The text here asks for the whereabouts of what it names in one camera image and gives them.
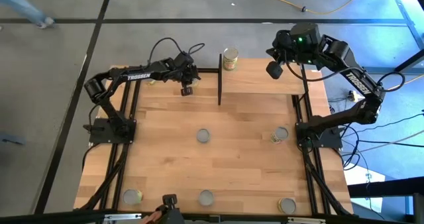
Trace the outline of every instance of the person's foot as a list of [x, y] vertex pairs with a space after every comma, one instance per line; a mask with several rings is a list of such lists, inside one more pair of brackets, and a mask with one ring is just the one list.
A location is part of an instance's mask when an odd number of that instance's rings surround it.
[[45, 28], [52, 27], [52, 26], [53, 26], [53, 24], [54, 24], [54, 19], [52, 19], [52, 18], [50, 18], [50, 17], [47, 17], [47, 18], [44, 20], [44, 23], [37, 24], [36, 26], [37, 26], [38, 28], [45, 29]]

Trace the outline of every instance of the orange cord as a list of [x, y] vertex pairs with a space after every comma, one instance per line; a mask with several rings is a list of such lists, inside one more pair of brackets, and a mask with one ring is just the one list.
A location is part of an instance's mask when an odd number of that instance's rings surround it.
[[[303, 11], [303, 8], [304, 8], [304, 7], [300, 7], [299, 5], [293, 4], [292, 2], [289, 2], [289, 1], [286, 1], [286, 0], [279, 0], [279, 1], [284, 2], [284, 3], [288, 4], [288, 5], [291, 5], [291, 6], [293, 6], [293, 7], [296, 7], [296, 8], [298, 8], [298, 9], [300, 9], [300, 10], [302, 10], [302, 11]], [[337, 9], [334, 9], [334, 10], [332, 10], [332, 11], [329, 11], [329, 12], [320, 13], [320, 12], [312, 11], [312, 10], [310, 10], [310, 9], [305, 9], [304, 11], [305, 11], [305, 12], [310, 12], [310, 13], [313, 13], [313, 14], [316, 14], [316, 15], [329, 15], [329, 14], [331, 14], [331, 13], [334, 13], [334, 12], [336, 12], [336, 11], [341, 10], [343, 7], [345, 7], [346, 5], [348, 5], [348, 4], [349, 4], [350, 2], [352, 2], [352, 1], [353, 1], [353, 0], [347, 1], [347, 3], [345, 3], [344, 5], [340, 6], [340, 7], [339, 7], [339, 8], [337, 8]]]
[[[415, 81], [415, 80], [418, 80], [419, 78], [422, 78], [422, 77], [424, 77], [424, 74], [423, 74], [423, 75], [420, 75], [420, 76], [417, 76], [416, 78], [413, 78], [413, 79], [411, 79], [410, 81], [405, 82], [405, 83], [404, 83], [404, 85], [405, 85], [405, 84], [408, 84], [408, 83], [411, 83], [411, 82], [413, 82], [413, 81]], [[391, 89], [395, 89], [395, 88], [397, 88], [398, 86], [399, 86], [399, 85], [395, 85], [394, 87], [389, 88], [389, 90], [391, 90]]]

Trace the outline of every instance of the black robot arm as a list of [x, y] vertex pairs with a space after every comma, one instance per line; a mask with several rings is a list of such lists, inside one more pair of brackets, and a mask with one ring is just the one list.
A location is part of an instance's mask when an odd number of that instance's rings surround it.
[[289, 66], [295, 76], [307, 79], [297, 75], [289, 63], [314, 64], [318, 70], [326, 67], [341, 74], [365, 97], [346, 111], [326, 117], [314, 115], [308, 122], [299, 123], [296, 127], [297, 136], [300, 140], [304, 140], [305, 145], [322, 146], [318, 137], [328, 128], [352, 122], [360, 124], [376, 122], [385, 91], [382, 84], [377, 84], [356, 63], [353, 52], [346, 42], [326, 35], [321, 37], [316, 24], [302, 23], [295, 25], [291, 30], [278, 31], [272, 46], [273, 48], [266, 52], [275, 59], [275, 62], [270, 62], [266, 71], [274, 79], [280, 77], [284, 64]]
[[[107, 114], [107, 119], [96, 119], [94, 125], [88, 124], [83, 127], [90, 133], [92, 143], [129, 143], [134, 137], [135, 121], [126, 119], [124, 114], [117, 111], [110, 97], [116, 92], [123, 82], [152, 79], [167, 82], [172, 80], [182, 85], [181, 95], [191, 95], [193, 90], [188, 85], [194, 79], [200, 80], [197, 67], [193, 64], [193, 58], [186, 52], [180, 52], [175, 59], [167, 58], [153, 62], [147, 66], [135, 66], [128, 68], [112, 68], [93, 76], [84, 84], [84, 88], [90, 100], [99, 105]], [[106, 89], [103, 80], [111, 80]]]

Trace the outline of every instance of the can lid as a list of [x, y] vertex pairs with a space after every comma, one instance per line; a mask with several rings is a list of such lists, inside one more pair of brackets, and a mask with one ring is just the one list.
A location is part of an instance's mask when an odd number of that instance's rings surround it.
[[284, 127], [278, 127], [275, 131], [275, 134], [280, 140], [284, 140], [289, 136], [289, 132]]
[[200, 129], [197, 132], [196, 138], [199, 142], [207, 143], [207, 141], [211, 138], [211, 135], [207, 129]]
[[238, 53], [238, 50], [235, 48], [226, 48], [224, 50], [224, 57], [229, 60], [234, 60], [239, 55]]
[[284, 198], [280, 205], [286, 214], [292, 214], [296, 211], [296, 202], [291, 198]]
[[138, 196], [138, 193], [138, 190], [126, 190], [123, 195], [124, 202], [130, 205], [139, 203], [140, 197]]
[[199, 194], [199, 203], [202, 206], [209, 206], [212, 205], [214, 202], [214, 197], [213, 197], [213, 193], [209, 190], [203, 190], [202, 192], [200, 192]]

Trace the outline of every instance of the gray floor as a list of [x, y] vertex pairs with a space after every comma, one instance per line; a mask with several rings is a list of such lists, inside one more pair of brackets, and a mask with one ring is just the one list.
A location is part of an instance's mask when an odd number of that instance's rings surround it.
[[[31, 0], [56, 18], [96, 18], [102, 0]], [[346, 0], [291, 0], [310, 9], [327, 11]], [[0, 19], [19, 17], [0, 7]], [[401, 19], [394, 0], [356, 0], [332, 15], [301, 13], [276, 0], [111, 0], [107, 18], [281, 18], [281, 19]], [[198, 42], [206, 47], [194, 59], [198, 66], [217, 67], [218, 53], [235, 46], [240, 57], [265, 58], [279, 29], [292, 25], [252, 24], [158, 24], [103, 25], [88, 77], [104, 72], [113, 64], [145, 63], [152, 45], [165, 36], [174, 37], [182, 48]], [[0, 131], [27, 140], [24, 146], [0, 143], [0, 216], [27, 214], [50, 158], [66, 106], [80, 72], [93, 25], [57, 25], [38, 30], [32, 25], [5, 24], [0, 32]], [[405, 25], [320, 25], [322, 34], [349, 42], [362, 66], [396, 66], [419, 49]], [[175, 56], [172, 43], [164, 42], [154, 58]], [[396, 84], [389, 78], [387, 84]], [[397, 93], [388, 94], [379, 123], [400, 119], [422, 109], [424, 80]], [[330, 97], [340, 97], [352, 89], [341, 77], [326, 82]], [[65, 146], [47, 211], [67, 211], [73, 206], [81, 174], [81, 158], [88, 134], [82, 129], [92, 104], [81, 94], [69, 139]], [[388, 128], [361, 135], [362, 139], [394, 140], [405, 137], [420, 123]], [[417, 137], [410, 143], [420, 144]], [[370, 169], [394, 178], [422, 176], [421, 150], [385, 147], [378, 153], [366, 152]]]

